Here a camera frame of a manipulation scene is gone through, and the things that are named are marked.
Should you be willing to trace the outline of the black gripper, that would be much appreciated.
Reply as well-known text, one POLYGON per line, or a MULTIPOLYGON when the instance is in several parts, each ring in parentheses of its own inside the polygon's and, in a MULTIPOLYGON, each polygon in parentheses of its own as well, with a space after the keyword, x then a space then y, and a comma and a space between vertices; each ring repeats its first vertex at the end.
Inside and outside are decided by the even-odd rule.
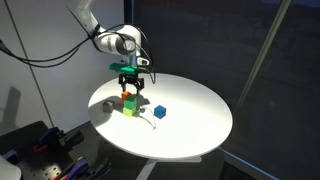
POLYGON ((127 90, 126 84, 136 85, 136 96, 144 89, 144 79, 139 78, 137 74, 120 74, 118 82, 121 84, 122 92, 127 90))

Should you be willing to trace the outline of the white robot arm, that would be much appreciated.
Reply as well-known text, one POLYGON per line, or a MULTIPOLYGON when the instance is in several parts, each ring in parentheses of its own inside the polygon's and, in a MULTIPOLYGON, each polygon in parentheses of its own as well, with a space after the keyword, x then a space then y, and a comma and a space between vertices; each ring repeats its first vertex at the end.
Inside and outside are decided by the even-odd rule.
POLYGON ((131 84, 140 93, 144 88, 144 79, 139 77, 139 73, 147 73, 144 67, 151 61, 150 57, 141 56, 145 52, 141 47, 143 32, 127 24, 120 25, 120 29, 116 31, 113 28, 102 28, 90 10, 92 2, 93 0, 65 0, 68 10, 86 31, 97 50, 124 57, 122 63, 112 63, 109 66, 110 70, 119 73, 118 83, 122 91, 125 92, 126 85, 131 84))

